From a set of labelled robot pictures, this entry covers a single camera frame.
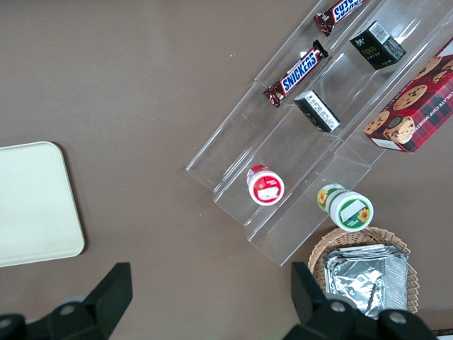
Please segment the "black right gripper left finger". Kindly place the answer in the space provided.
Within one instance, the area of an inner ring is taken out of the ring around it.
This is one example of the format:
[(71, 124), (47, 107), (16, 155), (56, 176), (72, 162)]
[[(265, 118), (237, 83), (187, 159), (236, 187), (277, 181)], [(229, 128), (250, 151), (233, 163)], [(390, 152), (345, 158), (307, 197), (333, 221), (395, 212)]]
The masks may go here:
[(117, 263), (81, 302), (64, 303), (34, 322), (3, 314), (1, 338), (109, 339), (132, 297), (131, 265)]

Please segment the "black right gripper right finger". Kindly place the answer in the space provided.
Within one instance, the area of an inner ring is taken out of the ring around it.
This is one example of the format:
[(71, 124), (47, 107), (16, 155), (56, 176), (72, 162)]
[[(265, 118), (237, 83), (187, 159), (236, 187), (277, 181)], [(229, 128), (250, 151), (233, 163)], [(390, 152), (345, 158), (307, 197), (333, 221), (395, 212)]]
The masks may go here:
[(372, 319), (346, 302), (328, 299), (304, 262), (291, 266), (291, 294), (299, 323), (285, 339), (435, 339), (418, 316), (384, 310)]

